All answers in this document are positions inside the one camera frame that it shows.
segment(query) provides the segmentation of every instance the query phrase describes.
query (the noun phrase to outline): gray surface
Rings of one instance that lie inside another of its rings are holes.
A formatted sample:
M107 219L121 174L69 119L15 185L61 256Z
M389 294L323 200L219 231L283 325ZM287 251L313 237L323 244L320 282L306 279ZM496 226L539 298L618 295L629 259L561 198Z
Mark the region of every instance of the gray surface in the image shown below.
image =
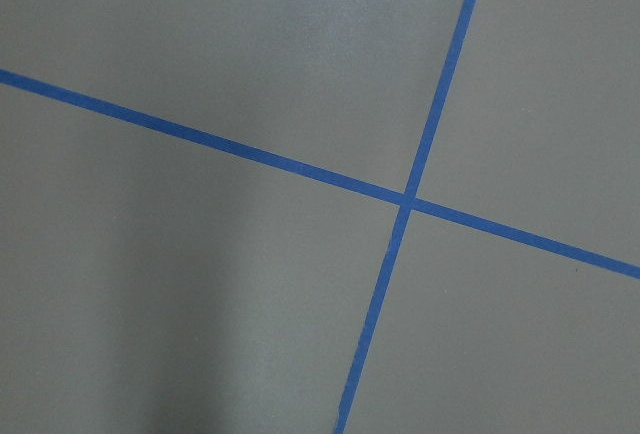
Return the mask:
M415 214L348 434L634 434L640 284Z
M0 98L0 431L330 432L395 209Z
M0 66L402 190L462 0L0 0Z
M478 0L421 196L640 263L640 3Z

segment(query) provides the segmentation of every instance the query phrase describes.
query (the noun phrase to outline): vertical blue line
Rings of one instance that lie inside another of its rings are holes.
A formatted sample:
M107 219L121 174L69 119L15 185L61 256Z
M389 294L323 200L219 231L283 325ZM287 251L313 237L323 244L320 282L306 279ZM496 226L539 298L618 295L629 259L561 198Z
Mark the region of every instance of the vertical blue line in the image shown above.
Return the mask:
M371 346L376 324L378 323L384 298L389 287L389 282L391 281L391 274L393 273L393 268L395 266L396 259L398 258L398 253L402 244L404 232L407 228L407 223L409 222L413 203L416 199L420 180L422 179L422 175L427 164L429 152L431 151L431 146L433 145L433 140L438 128L438 122L440 121L442 110L449 92L449 87L453 80L453 74L458 64L458 59L460 58L462 44L467 34L475 3L476 0L463 0L462 7L460 8L458 22L456 23L456 27L453 31L447 57L440 73L440 80L438 81L438 86L436 87L436 92L433 96L431 108L429 109L427 122L422 132L422 137L420 138L420 143L418 145L413 165L411 166L411 172L409 174L409 179L407 180L403 200L400 203L398 214L393 224L389 246L384 256L384 260L382 261L382 265L380 266L380 273L378 274L378 279L373 290L373 295L371 296L364 326L362 327L362 332L358 339L358 347L356 348L356 352L353 356L351 368L349 369L349 374L347 376L347 382L345 383L344 391L342 392L342 398L340 399L340 405L338 406L338 418L333 431L334 434L343 434L347 426L347 420L358 389L360 377L362 376L362 370L364 369L364 364L367 359L369 347Z

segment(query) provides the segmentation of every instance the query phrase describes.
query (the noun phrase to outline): gray panel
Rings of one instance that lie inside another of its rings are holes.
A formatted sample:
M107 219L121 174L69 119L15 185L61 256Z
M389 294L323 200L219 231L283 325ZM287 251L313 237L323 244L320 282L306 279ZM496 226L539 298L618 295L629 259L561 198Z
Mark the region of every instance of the gray panel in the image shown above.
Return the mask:
M0 98L0 430L330 432L395 208Z
M349 434L640 431L640 283L416 214Z
M0 66L402 190L462 0L0 0Z
M638 33L638 0L478 0L421 195L639 263Z

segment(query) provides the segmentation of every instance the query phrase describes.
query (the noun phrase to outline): blue tape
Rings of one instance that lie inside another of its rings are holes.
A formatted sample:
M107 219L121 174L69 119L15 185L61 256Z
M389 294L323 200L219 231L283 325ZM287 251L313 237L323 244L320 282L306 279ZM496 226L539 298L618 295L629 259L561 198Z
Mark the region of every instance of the blue tape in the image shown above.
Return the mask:
M349 413L351 412L360 377L362 376L362 370L364 369L364 364L367 359L369 347L371 346L376 324L378 323L384 298L389 287L389 282L391 281L393 267L398 257L400 245L402 244L404 232L413 207L413 202L416 198L418 187L420 185L420 180L422 179L422 175L427 165L429 152L433 145L438 123L442 115L442 110L444 109L447 94L449 93L449 87L453 80L453 74L458 64L458 59L460 58L462 44L464 43L464 38L469 28L469 22L471 21L471 14L473 13L475 3L476 0L463 0L462 7L460 8L458 22L456 23L456 27L453 31L449 50L447 51L447 57L445 58L438 86L436 87L431 108L429 109L427 122L425 123L416 156L411 166L411 172L409 173L407 186L404 191L404 198L400 204L400 208L398 209L398 214L393 225L389 247L384 260L382 261L382 266L380 267L380 273L378 274L371 302L369 303L367 316L358 340L358 346L353 356L351 367L349 368L347 382L338 406L338 418L333 431L334 434L343 434L347 425Z
M162 132L195 144L224 151L244 159L250 159L261 164L276 167L283 171L292 172L310 179L315 179L316 181L364 194L365 196L373 197L381 201L399 204L403 199L401 193L392 191L391 189L376 186L343 174L338 174L337 172L312 166L311 164L296 161L288 157L279 156L278 154L263 151L262 149L231 141L175 122L166 121L159 117L150 116L149 114L134 111L133 109L118 106L3 69L0 69L0 83L120 119L121 121L130 122L137 126Z
M554 241L546 237L538 236L527 231L516 229L498 222L489 221L472 214L467 214L449 207L441 206L433 202L416 199L413 202L413 209L416 211L439 217L447 221L455 222L463 226L471 227L478 231L488 232L495 236L504 237L521 244L536 247L543 251L552 252L563 257L575 259L592 266L602 267L613 272L618 272L635 279L640 279L640 267L618 261L610 257L596 254L595 252L570 246L562 242Z

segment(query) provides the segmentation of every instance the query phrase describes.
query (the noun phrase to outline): blue line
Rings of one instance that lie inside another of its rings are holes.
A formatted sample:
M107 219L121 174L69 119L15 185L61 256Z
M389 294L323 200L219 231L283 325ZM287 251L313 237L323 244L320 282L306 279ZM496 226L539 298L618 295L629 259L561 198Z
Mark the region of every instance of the blue line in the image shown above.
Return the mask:
M439 217L440 219L455 222L456 224L461 224L495 236L504 237L505 239L510 239L521 244L542 249L543 251L552 252L563 257L591 264L592 266L602 267L635 279L640 279L640 267L638 266L618 261L601 254L596 254L595 252L586 251L579 247L570 246L569 244L554 241L547 237L538 236L537 234L516 229L515 227L489 221L488 219L483 219L472 214L467 214L465 212L457 211L422 199L416 199L413 202L413 209L431 216Z
M436 92L433 96L431 108L427 116L427 122L420 138L420 143L416 152L413 165L411 166L411 172L407 180L407 186L404 191L404 199L398 209L393 230L391 231L391 239L389 241L389 247L380 266L380 273L378 274L378 280L376 281L371 302L367 310L367 316L365 318L360 338L358 339L358 347L353 356L351 367L349 368L349 374L347 375L347 382L345 383L344 391L340 399L340 405L338 406L338 418L334 428L334 434L343 434L347 426L347 420L349 419L349 413L353 406L353 400L355 399L356 391L358 390L358 384L360 377L362 376L362 370L367 360L367 354L373 334L376 329L376 324L380 317L384 298L391 281L391 275L393 268L398 257L400 245L404 237L404 232L409 221L409 216L413 207L413 202L418 192L418 186L424 173L424 169L427 164L429 152L433 144L433 139L436 135L438 128L438 122L442 115L449 87L453 79L453 74L460 58L462 51L462 44L467 34L469 22L471 21L471 14L475 6L476 0L463 0L460 8L460 14L458 16L458 22L453 31L447 57L440 73L440 80Z
M46 82L5 71L3 69L0 69L0 83L32 92L40 96L48 97L50 99L65 102L72 106L104 114L121 121L130 122L137 126L162 132L195 144L224 151L262 164L267 164L269 166L282 169L283 171L292 172L310 179L315 179L316 181L325 182L349 191L364 194L365 196L380 199L381 201L398 205L403 199L403 195L401 193L392 191L391 189L376 186L368 182L312 166L311 164L296 161L288 157L279 156L278 154L263 151L262 149L247 146L246 144L231 141L229 139L183 126L175 122L166 121L159 117L143 114L142 112L134 111L133 109L118 106L107 101L102 101L100 99L70 91L68 89L63 89L52 84L47 84Z

